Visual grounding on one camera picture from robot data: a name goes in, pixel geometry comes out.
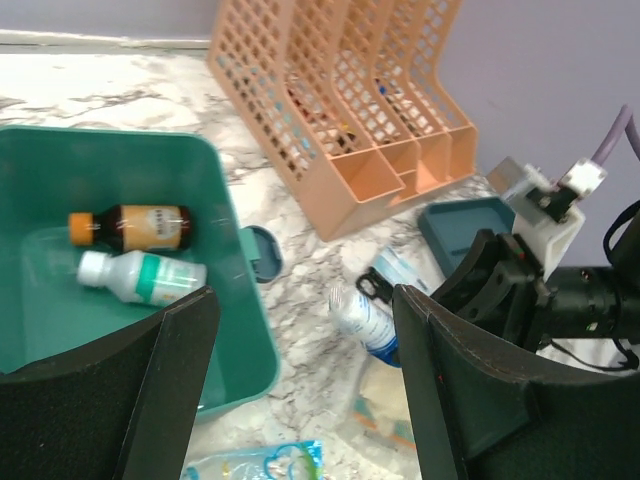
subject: brown bottle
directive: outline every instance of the brown bottle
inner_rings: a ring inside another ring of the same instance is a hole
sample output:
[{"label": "brown bottle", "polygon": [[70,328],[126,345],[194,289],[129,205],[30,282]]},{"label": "brown bottle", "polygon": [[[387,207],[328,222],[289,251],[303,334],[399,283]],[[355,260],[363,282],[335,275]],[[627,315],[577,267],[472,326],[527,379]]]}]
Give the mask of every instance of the brown bottle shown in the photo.
[{"label": "brown bottle", "polygon": [[192,222],[184,206],[115,205],[102,213],[69,215],[71,243],[108,245],[119,252],[183,250],[191,244]]}]

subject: marble countertop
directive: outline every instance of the marble countertop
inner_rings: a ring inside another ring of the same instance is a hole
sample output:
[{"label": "marble countertop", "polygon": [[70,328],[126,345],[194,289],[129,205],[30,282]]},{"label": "marble countertop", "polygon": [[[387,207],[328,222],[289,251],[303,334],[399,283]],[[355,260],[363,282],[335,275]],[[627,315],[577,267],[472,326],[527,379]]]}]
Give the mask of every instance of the marble countertop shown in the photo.
[{"label": "marble countertop", "polygon": [[[204,54],[42,51],[0,55],[0,124],[203,135],[220,151],[240,223],[265,226],[280,242],[285,269],[262,286],[282,355],[280,380],[266,397],[196,426],[189,456],[319,438],[328,479],[399,478],[336,438],[365,353],[328,321],[326,300],[328,285],[354,280],[387,241],[437,286],[441,273],[417,230],[417,210],[323,243],[212,79]],[[476,177],[438,199],[486,194]]]}]

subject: green plastic bin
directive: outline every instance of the green plastic bin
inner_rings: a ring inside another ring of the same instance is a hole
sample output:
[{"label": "green plastic bin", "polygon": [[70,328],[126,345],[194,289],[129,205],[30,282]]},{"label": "green plastic bin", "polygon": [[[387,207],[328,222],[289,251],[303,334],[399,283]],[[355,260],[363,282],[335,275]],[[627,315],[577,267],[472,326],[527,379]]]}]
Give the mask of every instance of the green plastic bin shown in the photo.
[{"label": "green plastic bin", "polygon": [[187,134],[39,127],[0,128],[0,372],[83,345],[146,318],[76,283],[82,250],[69,243],[70,212],[114,204],[182,204],[195,220],[192,248],[222,316],[197,420],[266,394],[279,356],[216,150]]}]

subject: wall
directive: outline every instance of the wall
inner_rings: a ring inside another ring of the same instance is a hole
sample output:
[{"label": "wall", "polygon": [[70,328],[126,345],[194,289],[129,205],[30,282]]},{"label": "wall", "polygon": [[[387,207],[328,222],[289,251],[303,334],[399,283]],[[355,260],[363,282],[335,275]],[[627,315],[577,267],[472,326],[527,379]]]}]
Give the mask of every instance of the wall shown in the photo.
[{"label": "wall", "polygon": [[[638,18],[636,0],[467,0],[440,74],[479,128],[480,166],[511,155],[558,178],[595,151],[623,103],[640,117]],[[605,166],[567,263],[605,263],[602,236],[640,198],[626,138]]]},{"label": "wall", "polygon": [[0,29],[208,38],[219,0],[0,0]]}]

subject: orange plastic basket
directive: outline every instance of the orange plastic basket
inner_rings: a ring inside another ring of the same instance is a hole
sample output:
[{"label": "orange plastic basket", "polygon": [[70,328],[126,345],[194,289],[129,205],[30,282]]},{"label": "orange plastic basket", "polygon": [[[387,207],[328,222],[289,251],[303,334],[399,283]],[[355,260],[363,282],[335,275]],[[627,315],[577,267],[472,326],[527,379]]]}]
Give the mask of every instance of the orange plastic basket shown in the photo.
[{"label": "orange plastic basket", "polygon": [[208,64],[332,240],[474,172],[436,64],[461,0],[224,0]]}]

